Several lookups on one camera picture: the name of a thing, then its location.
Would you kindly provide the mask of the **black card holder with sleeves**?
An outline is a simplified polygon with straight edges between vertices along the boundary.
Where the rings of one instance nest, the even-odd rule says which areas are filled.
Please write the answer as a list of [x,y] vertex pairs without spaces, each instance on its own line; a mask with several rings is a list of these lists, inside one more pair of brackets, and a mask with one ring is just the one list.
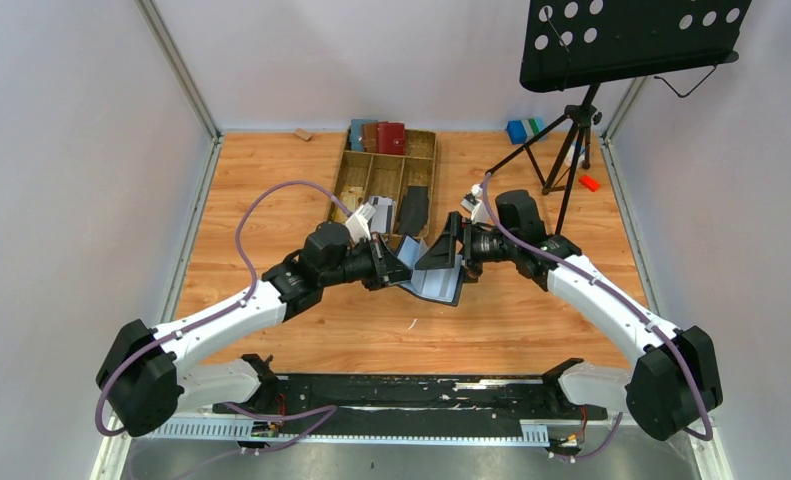
[[404,236],[396,251],[396,257],[411,268],[411,277],[398,287],[416,298],[433,303],[456,307],[463,286],[461,256],[455,256],[455,266],[446,269],[417,270],[416,262],[428,251],[423,240]]

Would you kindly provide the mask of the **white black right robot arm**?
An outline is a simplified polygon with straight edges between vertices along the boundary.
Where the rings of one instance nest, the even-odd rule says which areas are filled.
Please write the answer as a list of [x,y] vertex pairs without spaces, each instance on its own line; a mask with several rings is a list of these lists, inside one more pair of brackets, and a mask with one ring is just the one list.
[[632,366],[573,360],[558,368],[552,381],[566,402],[626,413],[656,440],[678,432],[711,439],[710,413],[723,394],[715,347],[703,329],[663,319],[607,279],[573,242],[548,234],[526,191],[500,194],[486,215],[487,222],[474,222],[450,213],[438,239],[413,262],[414,272],[449,271],[463,285],[477,281],[486,263],[512,263],[578,311]]

